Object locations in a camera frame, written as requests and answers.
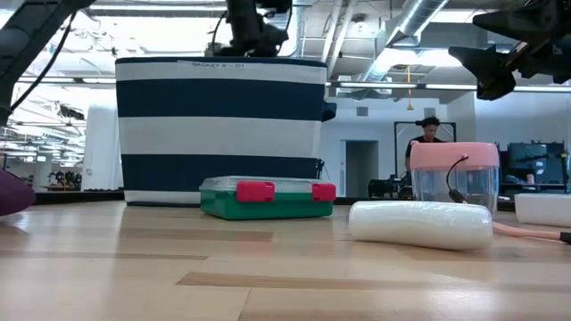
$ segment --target ductwork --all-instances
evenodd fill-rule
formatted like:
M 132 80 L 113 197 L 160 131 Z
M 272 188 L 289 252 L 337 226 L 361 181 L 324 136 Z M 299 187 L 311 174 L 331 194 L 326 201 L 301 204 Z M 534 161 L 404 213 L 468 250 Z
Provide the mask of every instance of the ductwork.
M 392 67 L 386 63 L 390 60 L 386 57 L 385 48 L 397 42 L 418 45 L 420 33 L 447 3 L 448 0 L 407 0 L 398 17 L 383 22 L 377 33 L 378 56 L 360 80 L 381 81 Z

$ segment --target black shirt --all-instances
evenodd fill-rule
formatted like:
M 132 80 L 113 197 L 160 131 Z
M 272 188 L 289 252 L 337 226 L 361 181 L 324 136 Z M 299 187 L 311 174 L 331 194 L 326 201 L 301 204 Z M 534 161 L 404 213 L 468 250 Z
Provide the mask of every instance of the black shirt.
M 418 136 L 416 138 L 412 138 L 412 139 L 410 139 L 410 142 L 412 142 L 413 140 L 416 140 L 419 143 L 444 143 L 443 141 L 441 141 L 440 139 L 438 139 L 436 137 L 433 139 L 432 142 L 428 142 L 427 140 L 425 140 L 424 136 Z M 407 146 L 407 153 L 405 154 L 406 158 L 410 157 L 410 147 L 412 146 L 410 144 L 410 142 L 409 142 L 409 145 Z

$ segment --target green plastic box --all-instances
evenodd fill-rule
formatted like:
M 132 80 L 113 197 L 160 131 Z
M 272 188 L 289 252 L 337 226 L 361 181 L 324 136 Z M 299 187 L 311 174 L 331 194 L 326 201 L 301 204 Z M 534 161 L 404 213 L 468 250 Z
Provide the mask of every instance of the green plastic box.
M 318 179 L 213 177 L 200 195 L 201 210 L 224 219 L 318 218 L 333 213 L 335 186 Z

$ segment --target clear plastic container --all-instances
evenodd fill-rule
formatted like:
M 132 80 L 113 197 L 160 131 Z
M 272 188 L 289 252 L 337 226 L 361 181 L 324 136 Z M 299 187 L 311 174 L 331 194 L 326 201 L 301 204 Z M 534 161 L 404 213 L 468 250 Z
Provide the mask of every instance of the clear plastic container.
M 450 189 L 464 195 L 468 203 L 495 212 L 499 191 L 499 155 L 494 144 L 413 144 L 410 152 L 412 190 L 415 200 L 453 202 Z M 450 171 L 449 183 L 446 176 Z

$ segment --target dark hair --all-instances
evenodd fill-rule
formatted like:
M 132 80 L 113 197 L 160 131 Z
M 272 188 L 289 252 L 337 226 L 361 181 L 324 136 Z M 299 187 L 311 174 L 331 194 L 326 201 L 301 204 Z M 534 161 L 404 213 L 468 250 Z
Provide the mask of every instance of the dark hair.
M 440 126 L 440 120 L 435 116 L 426 117 L 422 120 L 422 128 L 425 128 L 430 125 Z

